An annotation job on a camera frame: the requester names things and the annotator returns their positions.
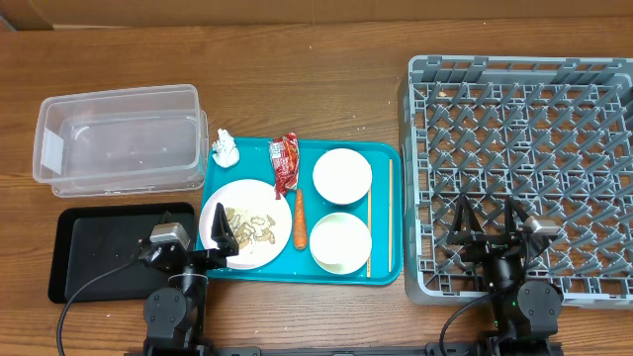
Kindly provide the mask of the wooden chopstick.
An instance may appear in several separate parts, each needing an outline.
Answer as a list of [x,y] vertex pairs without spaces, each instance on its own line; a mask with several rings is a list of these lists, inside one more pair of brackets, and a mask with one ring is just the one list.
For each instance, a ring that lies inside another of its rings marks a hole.
[[372,174],[372,177],[370,178],[370,184],[369,184],[369,188],[367,191],[367,229],[368,229],[368,233],[369,233],[369,249],[368,249],[368,255],[367,255],[367,261],[366,261],[366,278],[369,279],[372,276],[372,247],[373,247],[373,240],[372,240],[372,183],[373,183],[373,173],[371,172],[371,166],[370,166],[370,173]]
[[394,185],[394,162],[389,161],[389,186],[388,186],[388,273],[393,270],[393,185]]

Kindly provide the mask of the orange carrot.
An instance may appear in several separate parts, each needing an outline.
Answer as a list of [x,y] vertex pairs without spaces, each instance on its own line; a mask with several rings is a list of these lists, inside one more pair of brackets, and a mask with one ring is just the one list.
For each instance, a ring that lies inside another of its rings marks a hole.
[[305,215],[304,194],[301,189],[296,192],[293,241],[297,250],[303,251],[308,246],[308,232]]

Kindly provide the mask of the crumpled white tissue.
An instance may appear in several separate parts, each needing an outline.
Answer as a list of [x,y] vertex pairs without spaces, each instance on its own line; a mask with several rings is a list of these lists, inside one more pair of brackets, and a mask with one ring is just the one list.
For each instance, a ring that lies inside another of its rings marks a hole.
[[227,130],[218,129],[218,139],[212,144],[212,158],[222,168],[230,168],[239,161],[235,139]]

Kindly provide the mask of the clear plastic bin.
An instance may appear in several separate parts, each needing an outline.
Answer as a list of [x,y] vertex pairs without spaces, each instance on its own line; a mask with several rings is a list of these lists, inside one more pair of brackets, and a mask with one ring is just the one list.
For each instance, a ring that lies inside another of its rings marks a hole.
[[60,198],[196,190],[208,155],[191,84],[54,96],[40,107],[33,177]]

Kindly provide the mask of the white plate with peanuts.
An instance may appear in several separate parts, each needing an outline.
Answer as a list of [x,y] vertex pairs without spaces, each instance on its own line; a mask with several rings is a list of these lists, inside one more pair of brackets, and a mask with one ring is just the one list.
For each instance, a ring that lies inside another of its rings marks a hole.
[[286,247],[291,236],[293,217],[287,201],[277,199],[272,185],[242,179],[222,186],[202,208],[199,236],[206,249],[218,244],[211,238],[217,204],[226,211],[229,227],[239,251],[226,260],[226,267],[250,270],[273,261]]

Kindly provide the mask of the black plastic tray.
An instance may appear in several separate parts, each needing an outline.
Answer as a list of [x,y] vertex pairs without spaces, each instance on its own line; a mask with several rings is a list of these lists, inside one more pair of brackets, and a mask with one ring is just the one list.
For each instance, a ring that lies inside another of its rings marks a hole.
[[145,299],[165,286],[169,275],[137,260],[139,242],[150,236],[164,213],[196,231],[195,211],[188,203],[160,203],[72,208],[58,218],[47,295],[64,304],[85,283],[132,261],[125,270],[87,287],[79,302]]

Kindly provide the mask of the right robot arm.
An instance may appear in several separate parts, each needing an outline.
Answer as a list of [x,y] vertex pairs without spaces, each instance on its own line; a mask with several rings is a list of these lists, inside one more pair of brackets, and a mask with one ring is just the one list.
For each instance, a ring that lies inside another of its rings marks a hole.
[[461,245],[460,258],[483,272],[487,293],[459,308],[443,325],[439,351],[449,353],[445,341],[452,322],[472,307],[489,304],[496,328],[480,334],[474,344],[458,346],[465,355],[561,355],[562,347],[549,341],[558,332],[564,299],[562,290],[548,282],[530,280],[529,265],[558,237],[559,226],[544,216],[529,215],[512,198],[504,202],[504,231],[489,234],[481,227],[465,195],[456,201],[447,235]]

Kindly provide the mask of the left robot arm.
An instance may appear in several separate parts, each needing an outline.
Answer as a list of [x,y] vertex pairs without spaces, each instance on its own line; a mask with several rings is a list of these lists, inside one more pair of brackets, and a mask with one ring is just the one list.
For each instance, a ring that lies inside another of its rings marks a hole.
[[216,204],[211,238],[215,248],[194,250],[181,223],[162,220],[141,245],[138,260],[169,275],[167,285],[153,292],[144,305],[144,355],[219,353],[204,336],[207,272],[225,268],[226,260],[239,252],[222,204]]

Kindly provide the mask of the red snack wrapper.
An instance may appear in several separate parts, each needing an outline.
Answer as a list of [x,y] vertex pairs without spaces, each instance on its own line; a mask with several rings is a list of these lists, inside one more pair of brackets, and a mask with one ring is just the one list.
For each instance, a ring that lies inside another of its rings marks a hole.
[[269,156],[275,176],[276,199],[296,190],[299,180],[299,143],[295,133],[287,133],[269,143]]

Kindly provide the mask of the grey dishwasher rack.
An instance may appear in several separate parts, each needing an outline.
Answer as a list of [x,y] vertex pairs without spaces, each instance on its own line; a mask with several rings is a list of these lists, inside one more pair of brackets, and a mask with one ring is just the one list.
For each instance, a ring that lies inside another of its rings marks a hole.
[[484,291],[446,237],[459,196],[482,228],[504,201],[554,220],[532,278],[572,307],[632,306],[632,62],[417,55],[399,91],[407,296],[460,305]]

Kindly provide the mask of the white bowl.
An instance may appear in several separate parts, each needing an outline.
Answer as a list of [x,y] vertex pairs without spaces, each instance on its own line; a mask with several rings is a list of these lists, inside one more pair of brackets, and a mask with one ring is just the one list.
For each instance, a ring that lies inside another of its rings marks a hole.
[[348,213],[320,219],[309,236],[309,250],[316,264],[335,275],[352,274],[366,265],[369,249],[367,225]]

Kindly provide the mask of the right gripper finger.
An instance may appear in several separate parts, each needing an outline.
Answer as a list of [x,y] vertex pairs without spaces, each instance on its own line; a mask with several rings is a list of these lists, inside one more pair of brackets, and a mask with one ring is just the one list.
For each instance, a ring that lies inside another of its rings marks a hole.
[[504,201],[504,232],[515,233],[517,231],[514,217],[518,217],[522,223],[525,223],[529,215],[522,206],[513,198],[506,197]]
[[455,202],[454,220],[451,231],[454,233],[482,231],[473,207],[464,194],[460,194]]

